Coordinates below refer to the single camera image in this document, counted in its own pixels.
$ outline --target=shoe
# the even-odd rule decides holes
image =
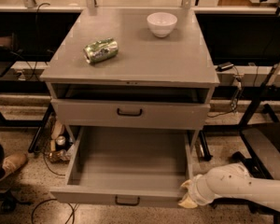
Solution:
[[[57,119],[56,122],[54,124],[54,127],[52,129],[52,134],[51,134],[51,139],[55,140],[56,138],[58,138],[61,134],[64,133],[65,127],[63,124],[61,124]]]
[[[7,176],[15,173],[28,161],[27,155],[23,153],[12,154],[3,160],[2,169],[0,171],[0,182]]]

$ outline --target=bowl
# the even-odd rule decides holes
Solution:
[[[168,12],[156,12],[147,17],[150,31],[157,37],[166,37],[170,34],[177,23],[177,17]]]

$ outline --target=open drawer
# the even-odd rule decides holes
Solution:
[[[65,125],[201,130],[208,104],[53,99]]]
[[[65,187],[50,192],[62,203],[178,207],[191,171],[189,139],[177,130],[83,127]]]

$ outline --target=drawer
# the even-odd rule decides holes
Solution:
[[[62,203],[177,207],[191,170],[190,138],[177,130],[83,127],[65,186],[50,192]]]
[[[79,126],[200,130],[210,106],[122,101],[52,100],[61,123]]]

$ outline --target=gray countertop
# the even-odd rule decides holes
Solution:
[[[178,18],[165,38],[147,27],[147,16],[168,11]],[[119,54],[98,64],[88,64],[86,45],[113,37]],[[183,8],[98,7],[85,9],[41,76],[47,82],[123,82],[172,86],[214,87],[217,73],[192,10]]]

